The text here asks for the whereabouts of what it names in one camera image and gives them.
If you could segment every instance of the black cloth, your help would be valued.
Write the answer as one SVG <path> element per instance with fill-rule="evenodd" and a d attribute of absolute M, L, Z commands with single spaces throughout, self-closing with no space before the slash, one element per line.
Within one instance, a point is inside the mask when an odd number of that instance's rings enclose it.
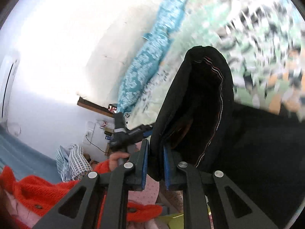
<path fill-rule="evenodd" d="M 305 197 L 305 125 L 235 103 L 231 71 L 213 47 L 190 49 L 167 93 L 150 139 L 155 180 L 168 142 L 199 170 L 223 171 L 279 228 Z"/>

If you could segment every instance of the power cord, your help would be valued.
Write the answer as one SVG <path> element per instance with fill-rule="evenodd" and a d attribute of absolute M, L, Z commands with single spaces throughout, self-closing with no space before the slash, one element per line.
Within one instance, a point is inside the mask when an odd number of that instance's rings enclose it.
<path fill-rule="evenodd" d="M 100 151 L 102 151 L 103 153 L 106 153 L 106 154 L 109 153 L 109 151 L 105 152 L 105 151 L 101 150 L 98 146 L 96 146 L 94 143 L 92 143 L 92 142 L 87 138 L 87 134 L 86 134 L 86 139 L 90 142 L 90 144 L 94 145 L 96 148 L 98 148 L 98 149 L 99 149 Z"/>

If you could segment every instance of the clothing pile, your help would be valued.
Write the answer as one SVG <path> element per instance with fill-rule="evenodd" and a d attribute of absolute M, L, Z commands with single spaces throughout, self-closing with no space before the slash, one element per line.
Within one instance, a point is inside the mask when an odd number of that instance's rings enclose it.
<path fill-rule="evenodd" d="M 92 165 L 97 163 L 91 160 L 88 154 L 83 154 L 83 148 L 76 144 L 70 144 L 68 151 L 60 146 L 55 157 L 57 170 L 63 182 L 80 180 L 93 171 Z"/>

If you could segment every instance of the bed sheet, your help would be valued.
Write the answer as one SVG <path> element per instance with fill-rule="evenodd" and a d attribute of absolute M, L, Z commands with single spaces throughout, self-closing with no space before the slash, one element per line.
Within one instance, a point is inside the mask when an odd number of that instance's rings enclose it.
<path fill-rule="evenodd" d="M 223 54 L 235 101 L 305 117 L 305 23 L 290 0 L 189 0 L 185 14 L 158 72 L 127 115 L 129 128 L 156 120 L 185 53 L 197 45 Z"/>
<path fill-rule="evenodd" d="M 9 166 L 17 180 L 35 175 L 50 183 L 60 183 L 56 161 L 22 143 L 0 126 L 0 172 Z"/>

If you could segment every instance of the pink polka dot fabric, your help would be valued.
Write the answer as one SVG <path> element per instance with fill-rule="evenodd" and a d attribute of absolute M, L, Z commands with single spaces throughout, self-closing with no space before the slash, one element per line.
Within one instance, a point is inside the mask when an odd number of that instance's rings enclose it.
<path fill-rule="evenodd" d="M 159 182 L 146 175 L 145 189 L 139 191 L 129 191 L 128 200 L 142 205 L 153 205 L 156 203 L 159 194 Z"/>
<path fill-rule="evenodd" d="M 23 206 L 13 195 L 5 190 L 5 193 L 9 199 L 9 204 L 6 204 L 6 209 L 10 215 L 15 216 L 17 220 L 32 228 L 39 220 L 40 216 L 32 211 L 29 211 L 25 206 Z"/>

